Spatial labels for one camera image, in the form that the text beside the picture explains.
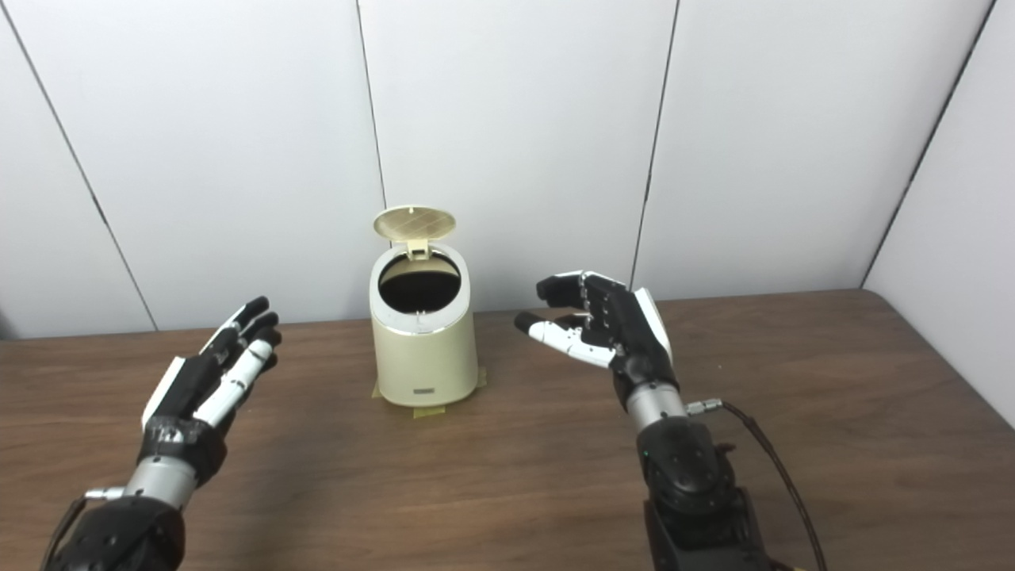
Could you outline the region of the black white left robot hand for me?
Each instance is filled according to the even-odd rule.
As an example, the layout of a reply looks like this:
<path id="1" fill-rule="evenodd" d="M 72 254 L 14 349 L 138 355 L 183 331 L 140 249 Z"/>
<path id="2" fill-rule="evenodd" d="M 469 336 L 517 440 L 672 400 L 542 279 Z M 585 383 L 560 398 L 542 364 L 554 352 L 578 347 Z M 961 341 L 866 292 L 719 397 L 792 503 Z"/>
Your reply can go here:
<path id="1" fill-rule="evenodd" d="M 240 406 L 257 380 L 277 365 L 282 333 L 268 297 L 247 302 L 218 328 L 198 353 L 177 357 L 142 413 L 138 462 L 180 460 L 198 487 L 219 473 Z"/>

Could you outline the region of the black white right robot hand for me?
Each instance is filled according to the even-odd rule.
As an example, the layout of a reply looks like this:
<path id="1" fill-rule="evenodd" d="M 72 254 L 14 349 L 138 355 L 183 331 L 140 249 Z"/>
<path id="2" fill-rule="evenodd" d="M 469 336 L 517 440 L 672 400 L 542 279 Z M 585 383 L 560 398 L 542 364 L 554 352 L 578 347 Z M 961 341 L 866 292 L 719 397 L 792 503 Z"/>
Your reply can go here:
<path id="1" fill-rule="evenodd" d="M 609 370 L 625 412 L 645 399 L 656 413 L 683 415 L 669 336 L 648 289 L 576 270 L 537 282 L 536 293 L 548 307 L 573 308 L 573 314 L 548 320 L 522 312 L 515 328 L 573 360 Z"/>

